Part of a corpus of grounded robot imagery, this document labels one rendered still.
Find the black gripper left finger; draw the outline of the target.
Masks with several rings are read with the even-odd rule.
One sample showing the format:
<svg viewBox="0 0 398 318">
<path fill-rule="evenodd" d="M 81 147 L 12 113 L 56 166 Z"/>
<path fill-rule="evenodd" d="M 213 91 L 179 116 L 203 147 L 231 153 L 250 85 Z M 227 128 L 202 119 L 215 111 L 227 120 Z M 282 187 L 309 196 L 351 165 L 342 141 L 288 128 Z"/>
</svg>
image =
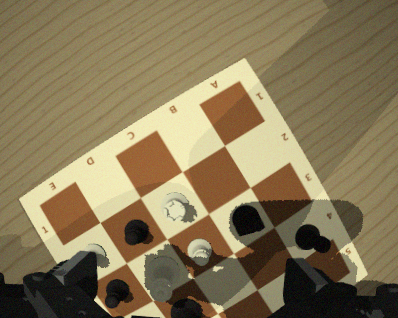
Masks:
<svg viewBox="0 0 398 318">
<path fill-rule="evenodd" d="M 124 318 L 98 305 L 97 292 L 96 253 L 79 251 L 47 273 L 25 275 L 23 284 L 5 284 L 0 273 L 0 318 Z"/>
</svg>

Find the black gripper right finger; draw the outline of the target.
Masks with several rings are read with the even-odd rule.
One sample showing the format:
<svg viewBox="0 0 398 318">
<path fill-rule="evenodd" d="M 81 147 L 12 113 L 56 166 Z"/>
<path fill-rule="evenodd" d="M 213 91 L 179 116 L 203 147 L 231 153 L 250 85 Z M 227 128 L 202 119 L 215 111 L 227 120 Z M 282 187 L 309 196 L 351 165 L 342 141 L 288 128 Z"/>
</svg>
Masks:
<svg viewBox="0 0 398 318">
<path fill-rule="evenodd" d="M 333 282 L 304 258 L 288 258 L 285 305 L 267 318 L 398 318 L 398 284 L 378 286 L 375 296 L 359 296 L 355 286 Z"/>
</svg>

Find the cream and brown chessboard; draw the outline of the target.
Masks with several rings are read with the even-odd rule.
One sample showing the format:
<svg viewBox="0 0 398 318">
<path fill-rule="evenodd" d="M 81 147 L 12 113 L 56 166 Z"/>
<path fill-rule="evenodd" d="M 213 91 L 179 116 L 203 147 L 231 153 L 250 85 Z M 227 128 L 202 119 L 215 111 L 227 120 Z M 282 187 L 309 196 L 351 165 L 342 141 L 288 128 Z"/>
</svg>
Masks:
<svg viewBox="0 0 398 318">
<path fill-rule="evenodd" d="M 181 193 L 189 210 L 180 221 L 161 211 Z M 180 299 L 192 299 L 201 318 L 266 318 L 281 308 L 288 258 L 304 258 L 330 279 L 351 285 L 368 275 L 343 223 L 301 147 L 246 61 L 242 59 L 184 92 L 95 147 L 20 199 L 58 264 L 98 244 L 94 301 L 112 317 L 171 318 Z M 238 235 L 234 211 L 254 207 L 265 228 Z M 142 243 L 124 229 L 141 220 Z M 297 230 L 311 224 L 331 241 L 326 253 L 303 250 Z M 188 255 L 207 240 L 209 261 Z M 168 301 L 150 295 L 151 261 L 174 259 L 180 277 Z M 116 308 L 105 305 L 114 279 L 129 287 Z"/>
</svg>

